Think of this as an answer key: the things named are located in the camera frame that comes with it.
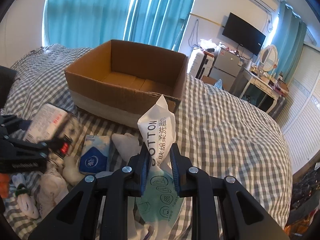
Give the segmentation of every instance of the metal rivet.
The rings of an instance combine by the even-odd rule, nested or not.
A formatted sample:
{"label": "metal rivet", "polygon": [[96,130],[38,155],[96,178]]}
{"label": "metal rivet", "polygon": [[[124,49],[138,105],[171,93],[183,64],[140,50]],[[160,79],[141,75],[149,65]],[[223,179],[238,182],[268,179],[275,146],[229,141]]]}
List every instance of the metal rivet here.
{"label": "metal rivet", "polygon": [[47,155],[45,153],[39,153],[42,157],[46,158]]}
{"label": "metal rivet", "polygon": [[235,182],[236,182],[236,179],[235,179],[235,177],[228,176],[228,177],[226,177],[226,181],[227,181],[228,183],[235,183]]}
{"label": "metal rivet", "polygon": [[125,172],[125,173],[129,173],[132,171],[132,168],[130,166],[125,166],[122,168],[122,171]]}
{"label": "metal rivet", "polygon": [[84,178],[85,182],[93,182],[94,181],[94,176],[92,175],[89,175],[89,176],[86,176]]}
{"label": "metal rivet", "polygon": [[199,169],[198,169],[197,167],[190,167],[190,168],[189,168],[189,171],[190,171],[191,173],[198,173]]}

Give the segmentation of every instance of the curtain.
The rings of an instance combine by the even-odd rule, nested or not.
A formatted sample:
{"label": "curtain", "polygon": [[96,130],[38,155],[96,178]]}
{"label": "curtain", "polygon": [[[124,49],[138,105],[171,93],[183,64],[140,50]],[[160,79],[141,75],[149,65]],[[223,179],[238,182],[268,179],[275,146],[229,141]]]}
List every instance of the curtain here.
{"label": "curtain", "polygon": [[178,50],[193,0],[47,0],[48,44],[94,48],[110,39]]}
{"label": "curtain", "polygon": [[283,73],[285,82],[289,82],[298,65],[302,53],[307,26],[300,17],[293,13],[285,1],[280,3],[279,23],[272,40],[278,51],[279,63],[276,75]]}

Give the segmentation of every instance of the white and green package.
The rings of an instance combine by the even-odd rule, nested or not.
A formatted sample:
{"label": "white and green package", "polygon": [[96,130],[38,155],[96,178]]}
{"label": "white and green package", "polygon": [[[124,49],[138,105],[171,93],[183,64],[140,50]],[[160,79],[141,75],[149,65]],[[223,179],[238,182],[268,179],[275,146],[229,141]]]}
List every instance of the white and green package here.
{"label": "white and green package", "polygon": [[146,190],[136,198],[142,219],[154,228],[151,239],[163,239],[180,215],[183,198],[178,197],[172,172],[168,173],[168,155],[176,140],[175,117],[162,95],[139,120],[138,127],[151,154],[152,163]]}

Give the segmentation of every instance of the gingham blanket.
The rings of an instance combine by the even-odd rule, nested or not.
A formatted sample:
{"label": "gingham blanket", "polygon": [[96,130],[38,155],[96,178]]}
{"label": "gingham blanket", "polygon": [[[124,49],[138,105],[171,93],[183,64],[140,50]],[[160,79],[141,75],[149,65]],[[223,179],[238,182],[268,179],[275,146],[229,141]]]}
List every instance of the gingham blanket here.
{"label": "gingham blanket", "polygon": [[[71,154],[76,158],[88,133],[111,135],[129,132],[141,139],[134,129],[80,112],[74,106],[64,69],[89,50],[67,49],[55,44],[25,55],[12,66],[18,75],[1,114],[32,119],[45,102],[72,111],[81,123],[81,135]],[[291,198],[291,164],[279,126],[271,117],[228,92],[203,84],[189,75],[185,95],[175,117],[181,153],[211,176],[235,176],[284,227]],[[114,147],[111,154],[110,170],[113,171],[124,162]],[[25,173],[27,187],[35,199],[39,193],[40,176],[39,172]],[[14,190],[10,184],[10,197],[4,200],[4,215],[19,237],[27,239],[41,219],[28,219],[21,213]],[[167,239],[191,239],[191,210],[191,199],[187,198]],[[135,219],[143,224],[137,213]]]}

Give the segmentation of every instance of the barcode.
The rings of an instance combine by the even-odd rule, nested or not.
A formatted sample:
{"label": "barcode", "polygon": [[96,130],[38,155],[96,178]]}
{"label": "barcode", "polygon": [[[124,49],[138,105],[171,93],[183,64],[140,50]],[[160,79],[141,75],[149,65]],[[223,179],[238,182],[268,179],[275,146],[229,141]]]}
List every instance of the barcode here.
{"label": "barcode", "polygon": [[33,136],[31,134],[27,134],[27,137],[26,137],[26,142],[31,142],[33,143]]}

